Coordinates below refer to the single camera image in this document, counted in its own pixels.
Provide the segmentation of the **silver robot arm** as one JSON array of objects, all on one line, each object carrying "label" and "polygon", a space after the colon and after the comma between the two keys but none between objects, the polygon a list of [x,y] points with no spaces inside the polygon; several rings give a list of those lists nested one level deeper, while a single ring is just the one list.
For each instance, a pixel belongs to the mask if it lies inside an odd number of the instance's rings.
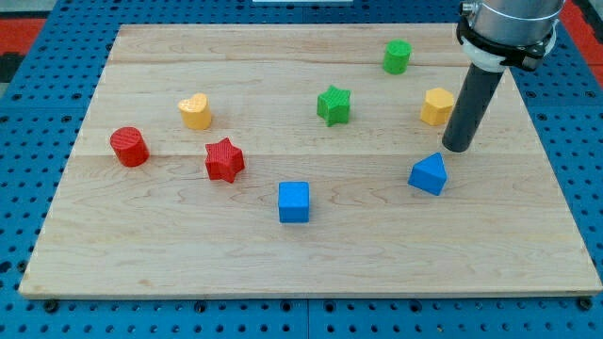
[{"label": "silver robot arm", "polygon": [[533,72],[552,51],[564,0],[470,0],[459,5],[457,40],[489,73]]}]

